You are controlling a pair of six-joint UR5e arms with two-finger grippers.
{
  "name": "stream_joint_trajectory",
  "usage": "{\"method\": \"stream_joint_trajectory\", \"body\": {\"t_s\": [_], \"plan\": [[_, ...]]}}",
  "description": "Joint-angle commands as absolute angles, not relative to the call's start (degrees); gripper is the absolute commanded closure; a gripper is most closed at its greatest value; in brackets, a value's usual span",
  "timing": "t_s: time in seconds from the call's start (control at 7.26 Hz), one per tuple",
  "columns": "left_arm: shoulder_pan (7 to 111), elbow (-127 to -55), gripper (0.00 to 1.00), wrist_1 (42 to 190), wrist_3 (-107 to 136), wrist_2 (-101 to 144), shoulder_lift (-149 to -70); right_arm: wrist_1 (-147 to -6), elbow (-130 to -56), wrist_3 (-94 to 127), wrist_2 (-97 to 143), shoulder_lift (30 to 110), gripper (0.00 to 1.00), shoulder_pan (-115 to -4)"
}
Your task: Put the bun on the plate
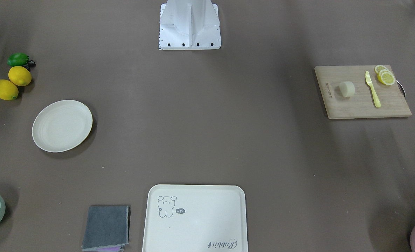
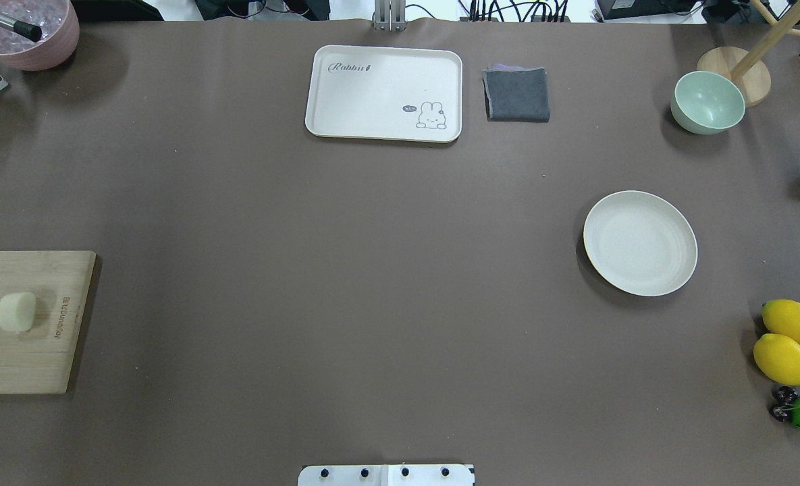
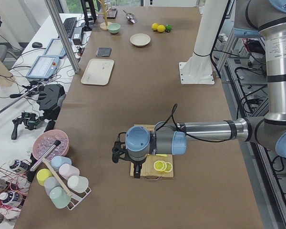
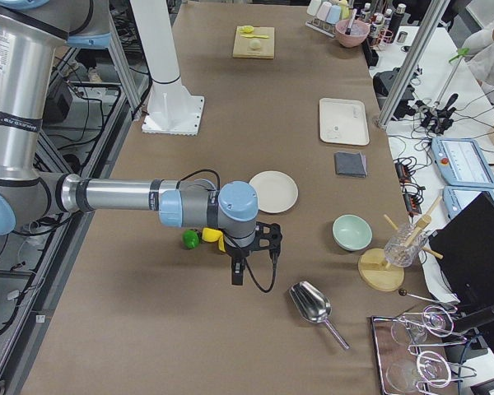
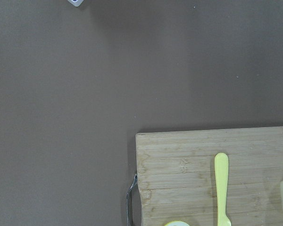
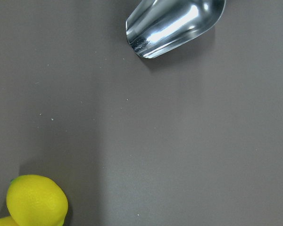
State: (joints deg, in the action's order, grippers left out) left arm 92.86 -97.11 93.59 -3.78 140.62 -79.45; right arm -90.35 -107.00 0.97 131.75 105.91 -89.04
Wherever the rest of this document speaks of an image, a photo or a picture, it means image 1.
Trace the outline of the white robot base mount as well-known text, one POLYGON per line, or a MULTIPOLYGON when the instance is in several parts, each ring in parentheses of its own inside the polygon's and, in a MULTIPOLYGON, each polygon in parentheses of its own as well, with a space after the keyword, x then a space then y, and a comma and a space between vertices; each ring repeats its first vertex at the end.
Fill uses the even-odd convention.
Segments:
POLYGON ((215 50, 222 45, 218 6, 210 0, 168 0, 160 7, 160 50, 215 50))

